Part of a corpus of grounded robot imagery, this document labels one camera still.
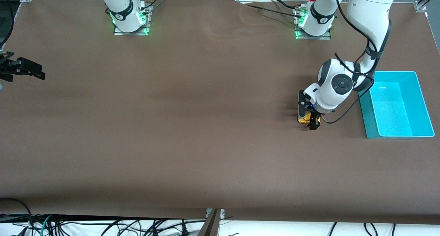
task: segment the black cable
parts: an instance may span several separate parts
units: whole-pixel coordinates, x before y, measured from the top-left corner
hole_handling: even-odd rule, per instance
[[[355,65],[356,63],[363,57],[363,55],[366,53],[366,51],[363,51],[362,54],[356,59],[355,61]]]
[[[361,35],[363,35],[370,43],[371,45],[373,45],[374,51],[377,52],[377,48],[376,45],[374,44],[374,42],[371,40],[371,38],[366,35],[365,33],[363,33],[360,29],[358,29],[356,26],[354,26],[345,16],[345,14],[342,12],[342,8],[341,8],[341,4],[339,3],[339,0],[336,0],[336,4],[338,5],[338,9],[339,12],[341,13],[342,17],[344,18],[344,20],[353,28],[355,29],[357,32],[359,32]]]
[[[340,62],[340,64],[341,65],[343,65],[344,66],[344,68],[346,68],[349,72],[351,72],[351,73],[353,73],[353,74],[360,74],[360,75],[362,75],[362,76],[365,76],[365,78],[367,78],[367,79],[370,79],[371,80],[371,84],[370,84],[370,86],[360,95],[360,96],[358,96],[358,98],[352,103],[352,105],[350,105],[350,107],[338,118],[338,119],[336,119],[336,120],[334,120],[334,121],[331,121],[331,122],[329,122],[329,121],[327,121],[324,117],[322,117],[322,119],[324,120],[324,122],[325,123],[327,123],[327,124],[333,124],[333,123],[336,123],[336,122],[338,122],[339,120],[341,120],[352,108],[353,108],[353,106],[356,104],[356,102],[361,98],[361,97],[363,97],[372,87],[373,87],[373,85],[374,85],[374,79],[373,78],[371,78],[370,76],[368,76],[368,75],[366,75],[365,73],[359,73],[359,72],[354,72],[354,71],[352,71],[349,67],[347,67],[347,65],[345,65],[345,63],[339,58],[339,56],[338,56],[338,54],[336,54],[336,53],[334,53],[335,54],[335,56],[336,56],[336,58],[339,60],[339,62]]]
[[[290,6],[290,5],[286,4],[286,3],[284,3],[284,1],[282,1],[282,0],[275,0],[275,1],[280,2],[283,6],[285,6],[285,7],[287,7],[287,8],[290,8],[290,9],[295,9],[296,7],[301,6],[301,4],[299,4],[298,6],[292,7],[292,6]]]
[[[246,5],[247,5],[248,7],[254,7],[254,8],[257,8],[257,9],[262,9],[262,10],[265,10],[265,11],[268,11],[268,12],[275,12],[275,13],[279,13],[279,14],[283,14],[283,15],[289,15],[289,16],[294,17],[294,18],[301,18],[300,15],[293,15],[293,14],[288,14],[288,13],[284,13],[284,12],[278,12],[278,11],[274,11],[274,10],[266,9],[266,8],[263,8],[263,7],[252,6],[252,5],[250,5],[250,4],[246,4]]]
[[[160,224],[159,223],[163,223],[164,220],[158,220],[156,222],[156,220],[154,220],[153,225],[151,225],[151,227],[148,228],[148,230],[145,231],[145,234],[143,236],[146,236],[153,228],[158,227]]]
[[[328,236],[331,236],[331,235],[333,234],[333,230],[334,230],[334,227],[336,226],[336,223],[337,223],[337,222],[333,223],[333,225],[332,225],[332,227],[331,227],[331,229],[330,229],[330,233],[329,233]]]
[[[139,230],[136,230],[136,229],[126,229],[126,231],[136,233],[137,236],[140,236]]]
[[[118,235],[121,235],[125,230],[128,230],[128,228],[129,228],[130,226],[132,226],[133,224],[135,224],[136,222],[138,222],[138,221],[134,221],[134,222],[132,222],[130,225],[128,225],[126,228],[124,228],[124,229],[122,230],[122,232],[121,232],[121,230],[120,230],[119,233],[118,233]]]
[[[46,222],[46,226],[44,227],[45,230],[47,230],[47,234],[50,236],[54,236],[52,223],[48,220]]]
[[[67,224],[77,224],[77,225],[93,225],[93,226],[108,226],[108,225],[112,225],[114,222],[112,223],[83,223],[83,222],[63,222],[61,225],[67,225]],[[125,223],[118,223],[118,225],[128,225]]]
[[[373,227],[373,229],[374,229],[374,234],[375,234],[376,236],[378,236],[378,234],[377,234],[377,230],[376,230],[376,227],[375,227],[372,223],[369,223],[369,224]],[[363,224],[363,228],[365,229],[366,233],[368,233],[368,235],[373,236],[373,235],[368,231],[368,228],[366,228],[366,223]]]
[[[205,220],[192,221],[192,222],[185,222],[185,224],[190,224],[190,223],[200,223],[200,222],[205,222]],[[175,224],[175,225],[172,225],[172,226],[169,226],[169,227],[166,227],[166,228],[161,228],[161,229],[159,229],[157,232],[160,233],[160,232],[163,232],[163,231],[168,230],[168,229],[172,229],[172,228],[174,228],[174,227],[176,227],[176,226],[180,226],[180,225],[182,225],[182,223]]]
[[[391,231],[391,236],[394,236],[394,231],[396,231],[396,224],[393,223],[393,229]]]
[[[107,228],[104,229],[104,231],[101,233],[101,236],[103,236],[105,233],[107,233],[107,231],[108,231],[111,227],[113,227],[114,225],[116,225],[118,222],[120,222],[120,220],[116,220],[116,221],[114,221],[113,223],[111,223],[110,225],[108,225]]]
[[[15,198],[9,198],[9,197],[3,197],[3,198],[0,198],[0,201],[13,201],[13,202],[20,203],[21,205],[23,205],[24,208],[26,209],[28,215],[29,215],[29,223],[30,223],[31,227],[32,227],[34,230],[36,230],[38,233],[40,233],[40,232],[38,231],[38,229],[36,229],[36,227],[33,225],[32,214],[31,214],[31,212],[30,212],[28,206],[27,206],[24,202],[22,202],[21,200],[18,200],[18,199],[15,199]]]
[[[150,234],[148,234],[148,236],[156,236],[158,233],[157,230],[158,230],[159,226],[165,222],[166,222],[166,220],[160,220],[159,223],[152,228],[152,231],[150,232]]]
[[[141,10],[147,9],[148,7],[152,6],[157,0],[154,0],[153,2],[151,2],[149,5],[147,5],[146,7],[141,7]]]
[[[63,227],[61,226],[61,222],[58,222],[58,228],[60,229],[63,235],[71,236],[70,234],[66,233],[66,231],[64,231]]]
[[[11,13],[11,28],[9,29],[9,32],[8,32],[8,34],[6,35],[6,37],[3,39],[3,41],[0,43],[0,47],[1,46],[3,46],[5,43],[6,43],[6,41],[9,39],[9,37],[11,36],[11,34],[12,34],[12,30],[14,29],[14,11],[12,10],[12,7],[11,7],[11,3],[9,2],[9,0],[6,0],[6,4],[8,4],[8,7],[9,7],[9,12]]]
[[[142,224],[140,223],[140,220],[138,220],[138,224],[139,224],[139,231],[142,232]]]

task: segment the cable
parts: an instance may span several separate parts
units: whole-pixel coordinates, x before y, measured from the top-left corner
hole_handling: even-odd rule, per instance
[[[250,5],[250,4],[246,4],[246,5],[247,5],[248,7],[254,7],[254,8],[257,8],[257,9],[262,9],[262,10],[265,10],[265,11],[268,11],[268,12],[275,12],[275,13],[279,13],[279,14],[283,14],[283,15],[289,15],[289,16],[294,17],[294,18],[301,18],[300,15],[293,15],[293,14],[288,14],[288,13],[284,13],[284,12],[278,12],[278,11],[274,11],[274,10],[266,9],[266,8],[263,8],[263,7],[252,6],[252,5]]]
[[[328,236],[331,236],[331,235],[333,234],[333,230],[334,230],[334,227],[336,226],[336,223],[337,223],[337,222],[333,223],[333,225],[332,225],[332,227],[331,227],[331,229],[330,229],[330,233],[329,233]]]
[[[41,226],[40,236],[43,236],[43,234],[44,234],[44,228],[46,227],[47,221],[49,220],[49,218],[50,218],[51,216],[52,216],[52,215],[49,214],[49,215],[46,217],[46,219],[44,220],[43,225]]]
[[[156,236],[158,234],[157,229],[159,228],[160,225],[162,225],[165,222],[166,220],[160,220],[158,224],[152,228],[152,231],[150,232],[150,234],[148,234],[148,236]]]
[[[321,118],[324,120],[324,122],[325,123],[327,123],[327,124],[333,124],[333,123],[336,123],[336,122],[338,122],[339,120],[341,120],[352,108],[353,108],[353,106],[356,104],[356,102],[361,98],[361,97],[363,97],[372,87],[373,87],[373,85],[374,85],[374,79],[371,79],[371,84],[370,84],[370,86],[360,95],[360,96],[358,96],[358,98],[356,98],[356,100],[352,103],[352,105],[350,105],[350,107],[342,114],[342,116],[340,116],[338,119],[336,119],[336,120],[334,120],[334,121],[331,121],[331,122],[329,122],[329,121],[327,121],[323,116],[321,116]]]
[[[393,229],[391,231],[391,236],[394,236],[394,231],[396,230],[396,224],[393,223]]]
[[[356,59],[355,61],[355,65],[356,63],[363,57],[363,55],[366,53],[366,51],[363,51],[362,54]]]
[[[17,202],[17,203],[20,203],[21,205],[23,205],[24,208],[26,209],[28,215],[29,215],[29,223],[30,223],[32,229],[36,230],[36,231],[39,233],[38,229],[36,229],[36,227],[33,225],[32,214],[31,214],[31,212],[30,212],[28,206],[27,206],[24,202],[22,202],[22,201],[20,201],[20,200],[18,200],[18,199],[15,199],[15,198],[9,198],[9,197],[3,197],[3,198],[0,198],[0,201],[13,201],[13,202]]]
[[[290,5],[286,4],[286,3],[284,3],[284,1],[282,1],[282,0],[275,0],[275,1],[280,2],[283,6],[285,6],[285,7],[287,7],[287,8],[290,8],[290,9],[295,9],[296,7],[301,6],[301,4],[299,4],[298,6],[292,7],[292,6],[290,6]]]
[[[356,26],[354,26],[345,16],[345,14],[342,12],[342,8],[341,8],[341,4],[339,3],[339,0],[336,0],[336,4],[338,5],[338,9],[339,12],[341,13],[342,17],[344,18],[344,20],[353,28],[355,29],[357,32],[359,32],[361,35],[363,35],[368,41],[369,43],[371,43],[371,45],[373,45],[374,51],[377,52],[377,48],[376,45],[374,44],[374,42],[371,40],[371,38],[366,35],[365,33],[363,33],[360,29],[358,29]]]
[[[205,220],[192,221],[192,222],[185,222],[185,224],[190,224],[190,223],[200,223],[200,222],[205,222]],[[176,226],[180,226],[180,225],[182,225],[182,223],[175,224],[175,225],[172,225],[172,226],[169,226],[169,227],[166,227],[166,228],[161,228],[161,229],[159,229],[157,232],[160,233],[160,232],[163,232],[163,231],[168,230],[168,229],[172,229],[172,228],[174,228],[174,227],[176,227]]]
[[[155,9],[159,8],[159,6],[162,4],[162,2],[164,2],[165,0],[161,0],[159,2],[159,4],[157,4],[153,9],[151,9],[152,11],[154,11]]]
[[[103,236],[105,233],[107,233],[107,231],[114,225],[116,225],[118,222],[120,222],[120,220],[116,220],[113,223],[111,223],[110,225],[108,225],[108,227],[106,229],[104,229],[104,231],[101,233],[101,236]]]
[[[153,228],[156,228],[156,227],[158,227],[159,225],[160,225],[160,223],[162,222],[164,222],[165,220],[158,220],[157,222],[156,222],[156,220],[154,220],[154,222],[153,222],[153,225],[151,225],[151,227],[149,227],[148,228],[148,230],[146,230],[145,231],[145,234],[144,234],[144,236],[146,236]]]
[[[9,0],[6,0],[6,4],[8,4],[9,7],[9,12],[11,13],[11,28],[9,29],[8,34],[6,35],[6,37],[3,39],[3,41],[0,43],[0,47],[2,47],[6,41],[9,39],[9,37],[12,34],[12,30],[14,29],[14,12],[12,11],[12,7],[11,7],[11,3],[9,2]]]
[[[144,10],[144,9],[146,9],[146,8],[148,8],[148,7],[150,7],[150,6],[152,6],[155,2],[156,2],[157,0],[154,0],[153,2],[151,2],[149,5],[147,5],[146,7],[141,7],[140,9],[141,10]]]
[[[376,227],[375,227],[372,223],[369,223],[369,224],[373,227],[373,229],[374,229],[374,234],[375,234],[376,236],[378,236],[378,234],[377,234],[377,230],[376,230]],[[373,235],[368,231],[368,229],[366,228],[366,223],[363,224],[363,228],[365,229],[366,233],[368,233],[368,235],[373,236]]]
[[[124,228],[122,231],[120,230],[119,233],[118,233],[118,235],[121,235],[125,230],[128,230],[128,228],[129,228],[131,225],[135,224],[136,222],[138,222],[138,220],[132,222],[130,225],[128,225],[128,226],[127,226],[126,228]]]

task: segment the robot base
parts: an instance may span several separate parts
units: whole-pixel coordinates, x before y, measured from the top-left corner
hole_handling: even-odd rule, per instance
[[[145,2],[141,1],[141,6],[145,6]],[[113,35],[149,35],[150,34],[150,26],[151,26],[151,17],[153,14],[153,6],[148,7],[147,9],[141,11],[145,15],[140,16],[142,20],[145,20],[145,24],[142,25],[139,29],[133,32],[122,32],[118,27],[114,27]]]
[[[330,40],[330,30],[327,30],[323,35],[314,36],[307,34],[304,29],[302,29],[299,24],[305,23],[308,15],[305,12],[305,4],[302,4],[296,9],[292,9],[294,15],[300,15],[301,18],[295,18],[295,38],[296,39],[310,39],[310,40]]]

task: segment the metal mounting plate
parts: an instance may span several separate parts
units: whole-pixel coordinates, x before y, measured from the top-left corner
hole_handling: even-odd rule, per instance
[[[145,15],[145,21],[146,23],[142,25],[138,30],[134,32],[122,32],[118,29],[118,27],[114,27],[113,35],[149,35],[150,34],[150,26],[151,26],[151,17],[153,15],[153,7],[148,7]]]
[[[295,25],[295,38],[296,39],[311,39],[311,40],[330,40],[330,31],[327,30],[324,35],[314,36],[308,35],[301,27]]]
[[[208,218],[208,216],[211,214],[211,212],[212,212],[212,209],[206,209],[206,212],[205,212],[205,219],[207,219]],[[220,217],[220,219],[224,219],[224,209],[221,209],[220,210],[220,213],[221,213],[221,217]]]

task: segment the white floor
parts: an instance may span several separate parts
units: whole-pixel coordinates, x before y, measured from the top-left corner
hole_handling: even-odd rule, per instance
[[[123,221],[121,223],[131,223],[133,221]],[[169,220],[160,228],[168,227],[181,223],[180,220]],[[152,221],[142,221],[142,228],[145,230],[152,225]],[[189,232],[197,231],[202,227],[203,223],[187,224]],[[219,236],[232,236],[238,233],[237,236],[328,236],[330,228],[333,225],[331,222],[257,222],[257,221],[222,221],[220,226]],[[375,223],[378,236],[391,236],[392,224]],[[106,225],[74,225],[69,224],[63,226],[63,229],[71,236],[100,236]],[[17,235],[22,231],[22,227],[12,224],[0,224],[0,236]],[[374,235],[374,231],[369,227],[370,232]],[[118,233],[118,228],[114,226],[106,232],[104,236],[115,236]],[[177,236],[179,231],[177,229],[170,229],[160,233],[160,236]],[[31,236],[32,233],[28,230],[25,236]],[[368,236],[363,228],[363,223],[338,223],[333,231],[332,236]],[[404,225],[397,224],[395,236],[439,236],[440,225]],[[123,236],[136,236],[134,232],[125,231]]]

